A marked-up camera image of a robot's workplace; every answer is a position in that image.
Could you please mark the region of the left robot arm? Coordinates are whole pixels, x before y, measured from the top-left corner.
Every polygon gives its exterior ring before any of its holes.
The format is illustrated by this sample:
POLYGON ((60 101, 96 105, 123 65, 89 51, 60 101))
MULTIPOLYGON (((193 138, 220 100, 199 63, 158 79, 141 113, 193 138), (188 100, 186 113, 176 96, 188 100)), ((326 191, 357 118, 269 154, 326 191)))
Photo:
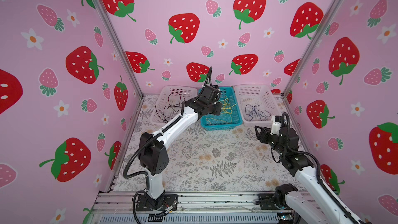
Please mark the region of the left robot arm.
POLYGON ((212 67, 209 68, 204 85, 196 97, 181 104, 180 112, 159 130, 141 135, 140 145, 123 170, 123 178, 132 179, 144 175, 146 189, 142 193, 151 209, 160 209, 165 198, 162 173, 169 164, 167 150, 175 139, 192 124, 206 115, 219 116, 222 104, 219 102, 219 86, 212 84, 212 67))

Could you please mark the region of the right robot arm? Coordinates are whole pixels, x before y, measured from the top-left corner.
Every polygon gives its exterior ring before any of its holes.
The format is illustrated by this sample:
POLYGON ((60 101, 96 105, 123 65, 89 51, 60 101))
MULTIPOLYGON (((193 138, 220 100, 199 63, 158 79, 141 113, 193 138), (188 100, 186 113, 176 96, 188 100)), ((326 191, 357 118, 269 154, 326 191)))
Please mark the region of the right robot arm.
POLYGON ((289 115, 273 116, 272 121, 271 128, 255 126, 257 140, 278 153, 277 163, 305 187, 317 206, 306 201, 292 184, 276 187, 272 197, 260 197, 256 204, 290 208, 309 224, 361 224, 361 218, 321 178, 321 165, 316 157, 299 150, 299 136, 290 126, 289 115))

